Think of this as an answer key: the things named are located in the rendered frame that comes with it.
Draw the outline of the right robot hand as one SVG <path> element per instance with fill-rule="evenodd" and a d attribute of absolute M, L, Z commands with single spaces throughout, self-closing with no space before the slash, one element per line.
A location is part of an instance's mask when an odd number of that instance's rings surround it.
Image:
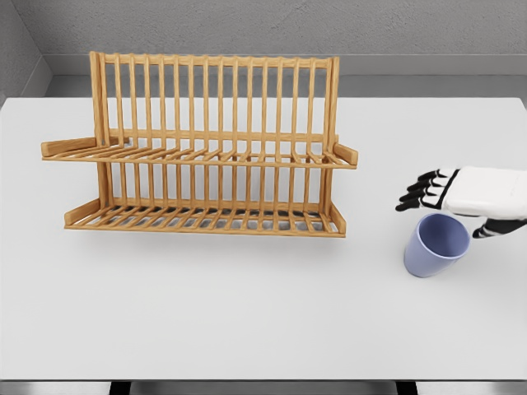
<path fill-rule="evenodd" d="M 487 220 L 475 239 L 506 235 L 527 225 L 527 170 L 465 166 L 420 175 L 396 211 L 427 207 Z"/>

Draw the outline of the lavender blue plastic cup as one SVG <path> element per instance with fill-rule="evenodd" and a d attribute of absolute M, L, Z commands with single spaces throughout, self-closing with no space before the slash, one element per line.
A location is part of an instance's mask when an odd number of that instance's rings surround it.
<path fill-rule="evenodd" d="M 404 266 L 416 277 L 442 272 L 468 251 L 470 235 L 454 217 L 424 216 L 413 231 L 404 252 Z"/>

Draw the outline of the wooden two-tier dish rack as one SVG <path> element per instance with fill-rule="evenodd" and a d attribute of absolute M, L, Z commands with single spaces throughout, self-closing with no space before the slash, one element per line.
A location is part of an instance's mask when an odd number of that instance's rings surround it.
<path fill-rule="evenodd" d="M 92 137 L 44 160 L 93 162 L 99 195 L 77 230 L 343 237 L 333 172 L 358 154 L 336 133 L 339 60 L 90 55 Z"/>

